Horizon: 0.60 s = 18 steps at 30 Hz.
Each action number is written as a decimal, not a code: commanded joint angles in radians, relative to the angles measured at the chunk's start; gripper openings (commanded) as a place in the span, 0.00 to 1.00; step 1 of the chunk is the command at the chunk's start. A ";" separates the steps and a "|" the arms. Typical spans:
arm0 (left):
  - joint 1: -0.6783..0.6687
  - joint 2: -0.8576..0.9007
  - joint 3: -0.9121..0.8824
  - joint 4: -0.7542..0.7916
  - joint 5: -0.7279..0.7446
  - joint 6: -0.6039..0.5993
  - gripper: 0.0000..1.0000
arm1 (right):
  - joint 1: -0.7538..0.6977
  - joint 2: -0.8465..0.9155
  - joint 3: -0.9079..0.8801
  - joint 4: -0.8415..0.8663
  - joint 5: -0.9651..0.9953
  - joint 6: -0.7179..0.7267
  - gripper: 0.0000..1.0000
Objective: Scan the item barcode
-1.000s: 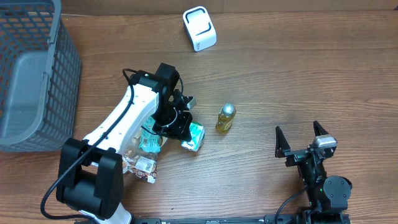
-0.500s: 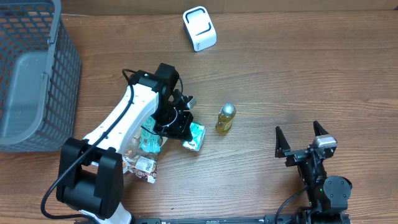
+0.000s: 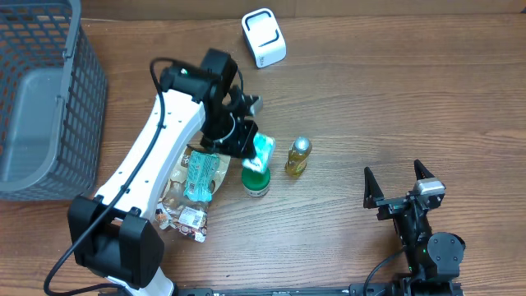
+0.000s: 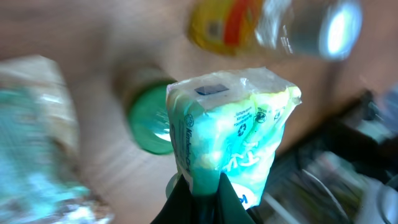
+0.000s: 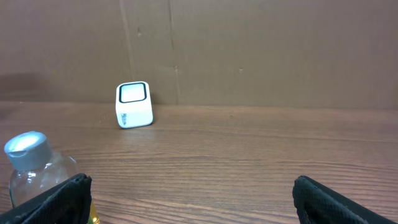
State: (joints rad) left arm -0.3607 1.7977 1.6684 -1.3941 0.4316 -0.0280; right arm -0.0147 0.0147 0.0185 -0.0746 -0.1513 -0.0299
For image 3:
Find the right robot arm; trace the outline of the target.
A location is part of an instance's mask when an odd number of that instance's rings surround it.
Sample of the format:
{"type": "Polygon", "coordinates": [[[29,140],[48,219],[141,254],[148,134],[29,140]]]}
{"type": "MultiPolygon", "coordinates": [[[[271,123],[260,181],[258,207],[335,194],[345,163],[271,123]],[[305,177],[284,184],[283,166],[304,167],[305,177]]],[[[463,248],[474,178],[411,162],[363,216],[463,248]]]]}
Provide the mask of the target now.
{"type": "Polygon", "coordinates": [[[363,207],[377,209],[378,220],[392,220],[401,248],[379,263],[367,276],[364,295],[462,295],[459,265],[464,258],[465,241],[457,234],[433,232],[427,214],[440,207],[445,184],[420,160],[413,162],[416,182],[402,197],[386,199],[370,168],[364,169],[363,207]],[[372,288],[375,273],[395,258],[404,255],[409,272],[397,274],[386,284],[372,288]]]}

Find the beige brown snack bag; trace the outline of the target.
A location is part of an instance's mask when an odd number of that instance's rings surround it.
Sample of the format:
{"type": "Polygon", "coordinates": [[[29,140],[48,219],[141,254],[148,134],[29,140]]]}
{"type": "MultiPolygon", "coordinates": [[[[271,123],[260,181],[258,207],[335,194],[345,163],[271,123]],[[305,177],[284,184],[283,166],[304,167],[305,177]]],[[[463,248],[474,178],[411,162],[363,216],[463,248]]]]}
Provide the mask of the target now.
{"type": "MultiPolygon", "coordinates": [[[[179,156],[159,199],[155,220],[162,230],[175,229],[180,234],[203,243],[207,235],[208,210],[212,200],[193,202],[184,194],[190,156],[194,150],[188,146],[179,156]]],[[[214,155],[219,157],[219,167],[210,185],[212,199],[221,186],[230,163],[229,156],[214,155]]]]}

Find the teal wet wipes pack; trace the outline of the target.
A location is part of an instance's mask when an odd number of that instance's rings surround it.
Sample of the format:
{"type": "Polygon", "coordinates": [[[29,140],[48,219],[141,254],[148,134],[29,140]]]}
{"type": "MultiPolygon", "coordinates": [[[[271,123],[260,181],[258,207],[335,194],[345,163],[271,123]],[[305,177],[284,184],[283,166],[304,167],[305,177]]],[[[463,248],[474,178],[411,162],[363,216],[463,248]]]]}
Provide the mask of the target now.
{"type": "Polygon", "coordinates": [[[211,202],[211,182],[219,167],[219,157],[214,154],[191,153],[184,194],[193,202],[211,202]]]}

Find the green lidded cup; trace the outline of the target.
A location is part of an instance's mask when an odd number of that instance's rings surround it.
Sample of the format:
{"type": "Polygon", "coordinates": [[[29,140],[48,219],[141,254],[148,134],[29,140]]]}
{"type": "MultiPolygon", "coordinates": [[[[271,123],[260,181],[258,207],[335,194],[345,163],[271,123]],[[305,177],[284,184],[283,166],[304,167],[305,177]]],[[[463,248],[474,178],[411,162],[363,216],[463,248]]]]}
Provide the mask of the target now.
{"type": "Polygon", "coordinates": [[[250,197],[263,197],[270,189],[271,174],[267,169],[264,173],[242,170],[242,185],[250,197]]]}

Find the teal tissue pack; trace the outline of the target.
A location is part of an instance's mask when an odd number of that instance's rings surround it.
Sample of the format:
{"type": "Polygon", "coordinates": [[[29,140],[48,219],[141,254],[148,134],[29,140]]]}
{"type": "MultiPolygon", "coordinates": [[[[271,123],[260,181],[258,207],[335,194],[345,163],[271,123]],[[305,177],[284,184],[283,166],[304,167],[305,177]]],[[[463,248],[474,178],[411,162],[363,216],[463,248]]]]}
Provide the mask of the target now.
{"type": "Polygon", "coordinates": [[[251,159],[244,159],[242,166],[256,173],[264,173],[270,164],[272,155],[276,147],[273,137],[257,132],[253,139],[256,156],[251,159]]]}

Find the yellow drink bottle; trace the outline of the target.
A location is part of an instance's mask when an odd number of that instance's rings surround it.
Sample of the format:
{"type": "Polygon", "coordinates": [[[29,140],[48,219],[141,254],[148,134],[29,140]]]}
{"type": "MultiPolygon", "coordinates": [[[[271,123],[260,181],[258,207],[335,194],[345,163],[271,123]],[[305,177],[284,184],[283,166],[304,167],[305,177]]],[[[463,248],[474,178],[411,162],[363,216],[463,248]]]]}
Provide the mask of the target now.
{"type": "Polygon", "coordinates": [[[299,177],[307,167],[307,160],[311,154],[312,143],[304,136],[299,136],[290,146],[288,160],[284,166],[286,173],[292,177],[299,177]]]}

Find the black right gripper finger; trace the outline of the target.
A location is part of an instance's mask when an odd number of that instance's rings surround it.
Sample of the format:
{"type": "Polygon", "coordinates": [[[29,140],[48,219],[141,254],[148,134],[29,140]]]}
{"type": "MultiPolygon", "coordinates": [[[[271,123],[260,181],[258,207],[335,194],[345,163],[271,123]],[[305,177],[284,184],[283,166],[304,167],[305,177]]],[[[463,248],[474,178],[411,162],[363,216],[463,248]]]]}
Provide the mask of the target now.
{"type": "Polygon", "coordinates": [[[434,175],[423,165],[420,160],[414,160],[413,166],[417,180],[434,178],[434,175]]]}
{"type": "Polygon", "coordinates": [[[384,194],[369,167],[364,169],[365,191],[363,207],[372,209],[378,207],[378,202],[384,200],[384,194]]]}

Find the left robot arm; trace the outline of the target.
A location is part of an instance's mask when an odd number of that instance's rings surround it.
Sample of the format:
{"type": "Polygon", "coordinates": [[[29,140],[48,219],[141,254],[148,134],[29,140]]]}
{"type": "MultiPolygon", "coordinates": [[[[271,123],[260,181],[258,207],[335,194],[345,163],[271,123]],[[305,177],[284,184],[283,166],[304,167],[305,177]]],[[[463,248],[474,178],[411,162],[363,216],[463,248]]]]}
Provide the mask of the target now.
{"type": "Polygon", "coordinates": [[[72,245],[59,259],[105,282],[74,294],[176,295],[178,287],[160,268],[164,241],[152,225],[158,199],[179,156],[195,134],[208,153],[251,159],[258,130],[253,117],[262,99],[246,95],[229,53],[209,49],[195,67],[172,58],[153,74],[152,112],[125,160],[94,197],[75,197],[67,212],[72,245]]]}

